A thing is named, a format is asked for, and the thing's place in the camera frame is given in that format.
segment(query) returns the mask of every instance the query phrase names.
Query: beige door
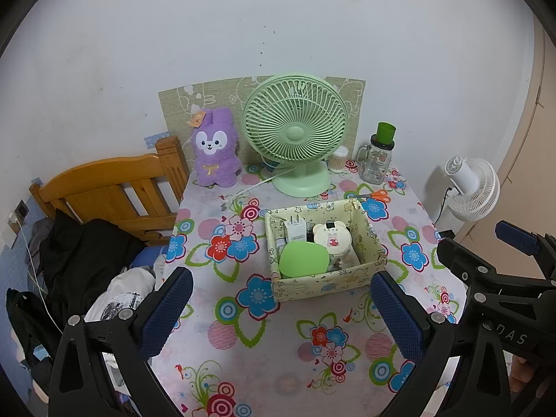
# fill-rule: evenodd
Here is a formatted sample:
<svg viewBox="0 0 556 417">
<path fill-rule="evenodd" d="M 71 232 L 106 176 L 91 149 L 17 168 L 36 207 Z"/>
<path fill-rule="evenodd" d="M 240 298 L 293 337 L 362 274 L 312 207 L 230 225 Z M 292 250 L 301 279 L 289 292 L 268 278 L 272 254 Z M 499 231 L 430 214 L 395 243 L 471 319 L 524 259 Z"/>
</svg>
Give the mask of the beige door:
<svg viewBox="0 0 556 417">
<path fill-rule="evenodd" d="M 499 273 L 538 278 L 543 275 L 535 260 L 498 240 L 494 226 L 506 220 L 529 232 L 556 236 L 556 48 L 547 36 L 545 44 L 540 93 L 525 142 L 498 204 L 462 242 Z"/>
</svg>

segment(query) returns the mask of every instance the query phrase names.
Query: orange tag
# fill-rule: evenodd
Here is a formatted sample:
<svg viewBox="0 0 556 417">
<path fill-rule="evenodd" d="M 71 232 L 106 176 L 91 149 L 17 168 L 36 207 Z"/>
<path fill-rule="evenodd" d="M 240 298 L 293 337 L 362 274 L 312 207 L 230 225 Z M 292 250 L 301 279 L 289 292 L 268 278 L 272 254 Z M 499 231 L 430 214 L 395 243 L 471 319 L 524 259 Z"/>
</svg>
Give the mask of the orange tag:
<svg viewBox="0 0 556 417">
<path fill-rule="evenodd" d="M 200 127 L 200 125 L 203 123 L 203 119 L 205 118 L 206 115 L 207 115 L 207 113 L 205 111 L 196 112 L 193 115 L 193 117 L 191 118 L 191 120 L 189 121 L 189 125 L 193 126 L 195 128 Z"/>
</svg>

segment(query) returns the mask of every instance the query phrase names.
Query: table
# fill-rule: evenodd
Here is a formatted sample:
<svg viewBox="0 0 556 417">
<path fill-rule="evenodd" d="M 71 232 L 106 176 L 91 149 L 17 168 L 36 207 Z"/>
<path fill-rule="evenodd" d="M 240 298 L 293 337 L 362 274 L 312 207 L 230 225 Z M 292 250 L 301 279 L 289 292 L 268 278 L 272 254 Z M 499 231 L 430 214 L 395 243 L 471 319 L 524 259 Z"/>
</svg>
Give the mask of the table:
<svg viewBox="0 0 556 417">
<path fill-rule="evenodd" d="M 386 249 L 388 272 L 427 312 L 451 322 L 462 314 L 465 288 L 438 261 L 439 234 L 396 168 L 382 186 L 371 186 L 347 161 L 319 196 L 286 196 L 267 182 L 231 199 L 271 170 L 248 165 L 225 189 L 198 186 L 191 174 L 164 277 L 187 266 L 194 291 L 152 369 L 187 416 L 377 415 L 412 362 L 401 356 L 367 287 L 274 301 L 265 211 L 384 189 L 384 201 L 368 199 L 363 207 Z"/>
</svg>

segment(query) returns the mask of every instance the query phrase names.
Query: white fan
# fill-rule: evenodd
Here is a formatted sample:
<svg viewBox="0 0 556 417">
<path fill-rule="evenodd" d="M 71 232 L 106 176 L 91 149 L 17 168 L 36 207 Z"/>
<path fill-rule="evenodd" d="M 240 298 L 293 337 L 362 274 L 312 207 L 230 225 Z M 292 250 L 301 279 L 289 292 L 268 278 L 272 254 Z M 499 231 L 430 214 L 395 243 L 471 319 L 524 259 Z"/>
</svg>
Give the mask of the white fan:
<svg viewBox="0 0 556 417">
<path fill-rule="evenodd" d="M 448 204 L 458 220 L 478 221 L 490 213 L 500 196 L 500 181 L 488 161 L 452 157 L 444 171 L 459 191 Z"/>
</svg>

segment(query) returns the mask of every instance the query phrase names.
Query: storage box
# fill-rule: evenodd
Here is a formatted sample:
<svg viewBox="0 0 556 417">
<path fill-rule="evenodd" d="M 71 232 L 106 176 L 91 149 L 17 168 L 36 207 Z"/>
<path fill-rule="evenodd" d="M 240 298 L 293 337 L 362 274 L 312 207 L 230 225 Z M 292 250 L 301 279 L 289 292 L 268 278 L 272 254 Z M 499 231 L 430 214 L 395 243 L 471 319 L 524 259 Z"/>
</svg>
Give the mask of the storage box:
<svg viewBox="0 0 556 417">
<path fill-rule="evenodd" d="M 296 215 L 305 218 L 312 228 L 326 221 L 342 221 L 348 226 L 352 246 L 360 265 L 313 276 L 282 278 L 276 241 L 285 238 L 284 221 Z M 356 199 L 316 202 L 306 206 L 269 210 L 265 214 L 266 240 L 269 249 L 272 291 L 277 301 L 290 301 L 368 286 L 374 273 L 386 265 L 386 253 L 371 220 Z"/>
</svg>

